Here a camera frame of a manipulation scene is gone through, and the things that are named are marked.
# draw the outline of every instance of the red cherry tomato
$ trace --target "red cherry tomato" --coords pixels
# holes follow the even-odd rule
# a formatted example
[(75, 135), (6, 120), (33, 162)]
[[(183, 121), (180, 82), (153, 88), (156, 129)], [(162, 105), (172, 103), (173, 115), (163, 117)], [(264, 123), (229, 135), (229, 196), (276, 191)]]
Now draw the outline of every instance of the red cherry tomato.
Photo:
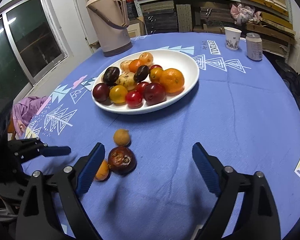
[(143, 95), (143, 91), (145, 91), (146, 86), (148, 85), (148, 82), (140, 82), (137, 86), (136, 86), (136, 91), (139, 92), (141, 95)]
[(150, 71), (151, 71), (152, 69), (156, 68), (156, 67), (162, 68), (160, 65), (152, 65), (151, 68), (150, 68)]
[(146, 86), (143, 96), (147, 103), (156, 105), (166, 99), (166, 90), (159, 83), (150, 83)]
[(137, 91), (130, 91), (126, 94), (126, 103), (129, 107), (137, 107), (142, 104), (142, 95)]

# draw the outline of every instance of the thermos handle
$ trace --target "thermos handle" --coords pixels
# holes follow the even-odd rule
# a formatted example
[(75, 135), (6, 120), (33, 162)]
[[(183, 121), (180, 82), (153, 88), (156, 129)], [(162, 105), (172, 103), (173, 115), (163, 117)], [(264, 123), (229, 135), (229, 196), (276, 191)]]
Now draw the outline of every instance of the thermos handle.
[(123, 17), (123, 26), (129, 26), (129, 17), (128, 17), (128, 10), (127, 10), (127, 1), (126, 0), (114, 0), (121, 3), (121, 12)]
[(96, 15), (98, 15), (101, 19), (104, 20), (104, 22), (106, 24), (108, 24), (110, 27), (115, 28), (117, 30), (124, 30), (129, 26), (129, 22), (127, 25), (125, 25), (125, 21), (123, 23), (123, 25), (117, 25), (115, 23), (113, 23), (112, 21), (110, 21), (102, 12), (100, 12), (98, 9), (94, 8), (91, 4), (88, 5), (88, 8), (93, 11)]

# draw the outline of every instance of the orange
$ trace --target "orange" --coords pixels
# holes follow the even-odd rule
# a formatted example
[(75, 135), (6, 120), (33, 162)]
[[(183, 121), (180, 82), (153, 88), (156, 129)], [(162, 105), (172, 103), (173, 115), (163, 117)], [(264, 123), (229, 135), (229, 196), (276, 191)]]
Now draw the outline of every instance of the orange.
[(105, 180), (109, 175), (108, 163), (106, 160), (103, 160), (97, 174), (95, 175), (96, 180)]
[(167, 93), (175, 93), (183, 88), (185, 78), (181, 71), (175, 68), (168, 68), (162, 72), (160, 84), (164, 86)]
[(130, 72), (133, 73), (137, 72), (138, 68), (142, 65), (144, 65), (144, 63), (141, 59), (132, 60), (131, 63), (129, 64)]
[(160, 80), (160, 77), (163, 73), (163, 69), (162, 68), (153, 68), (151, 71), (150, 71), (150, 74), (149, 74), (149, 77), (150, 77), (150, 80), (151, 82), (153, 83), (159, 83), (159, 80)]

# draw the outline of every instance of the metal bolt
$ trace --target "metal bolt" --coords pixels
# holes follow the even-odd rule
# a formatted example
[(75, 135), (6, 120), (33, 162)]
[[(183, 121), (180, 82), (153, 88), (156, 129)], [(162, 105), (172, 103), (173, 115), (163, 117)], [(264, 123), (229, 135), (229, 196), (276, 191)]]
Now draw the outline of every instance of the metal bolt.
[(40, 175), (40, 171), (35, 171), (34, 173), (32, 173), (32, 176), (34, 177), (39, 177)]
[(264, 176), (263, 172), (262, 171), (257, 171), (255, 173), (259, 178), (262, 178)]
[(226, 166), (225, 167), (225, 172), (231, 173), (231, 172), (233, 172), (233, 168), (231, 166)]
[(72, 171), (72, 167), (71, 166), (66, 166), (66, 167), (64, 167), (63, 171), (65, 173), (69, 173), (70, 171)]

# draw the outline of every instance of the purple clothing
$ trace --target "purple clothing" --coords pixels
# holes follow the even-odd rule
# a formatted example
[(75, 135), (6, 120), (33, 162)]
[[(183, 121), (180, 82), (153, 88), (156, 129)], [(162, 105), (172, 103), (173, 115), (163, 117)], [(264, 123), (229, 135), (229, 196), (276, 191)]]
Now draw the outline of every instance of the purple clothing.
[(16, 103), (12, 108), (12, 117), (14, 128), (17, 135), (22, 136), (23, 131), (20, 129), (21, 123), (27, 127), (32, 117), (37, 113), (41, 105), (48, 97), (27, 97)]

